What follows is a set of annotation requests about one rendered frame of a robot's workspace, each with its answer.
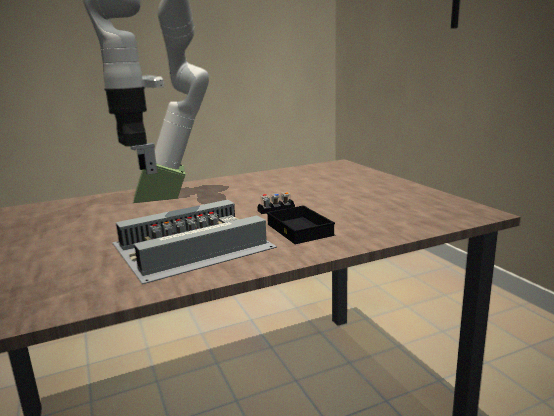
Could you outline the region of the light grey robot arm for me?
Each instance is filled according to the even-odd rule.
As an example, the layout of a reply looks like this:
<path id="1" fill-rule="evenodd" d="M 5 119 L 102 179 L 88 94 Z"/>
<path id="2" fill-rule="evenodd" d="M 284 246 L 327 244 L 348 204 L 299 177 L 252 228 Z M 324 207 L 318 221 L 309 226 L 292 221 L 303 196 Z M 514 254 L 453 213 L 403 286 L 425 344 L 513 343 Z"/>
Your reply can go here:
<path id="1" fill-rule="evenodd" d="M 117 30 L 110 18 L 137 14 L 140 0 L 83 0 L 99 39 L 103 63 L 139 62 L 133 33 Z M 194 36 L 189 0 L 162 0 L 158 18 L 165 41 L 173 87 L 187 94 L 170 102 L 155 148 L 156 163 L 179 169 L 185 148 L 209 83 L 208 72 L 186 61 L 185 50 Z M 184 54 L 184 56 L 183 56 Z"/>

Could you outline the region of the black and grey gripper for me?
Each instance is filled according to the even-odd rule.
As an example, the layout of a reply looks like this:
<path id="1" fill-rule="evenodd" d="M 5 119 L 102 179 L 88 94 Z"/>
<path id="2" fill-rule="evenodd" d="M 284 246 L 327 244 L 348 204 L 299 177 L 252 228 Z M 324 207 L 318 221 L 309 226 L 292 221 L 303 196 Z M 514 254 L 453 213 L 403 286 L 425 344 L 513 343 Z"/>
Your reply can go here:
<path id="1" fill-rule="evenodd" d="M 157 173 L 155 145 L 147 143 L 143 124 L 143 112 L 147 111 L 144 89 L 164 87 L 163 78 L 142 78 L 139 62 L 104 63 L 103 75 L 109 113 L 117 114 L 119 143 L 137 149 L 140 170 L 146 169 L 147 175 Z"/>

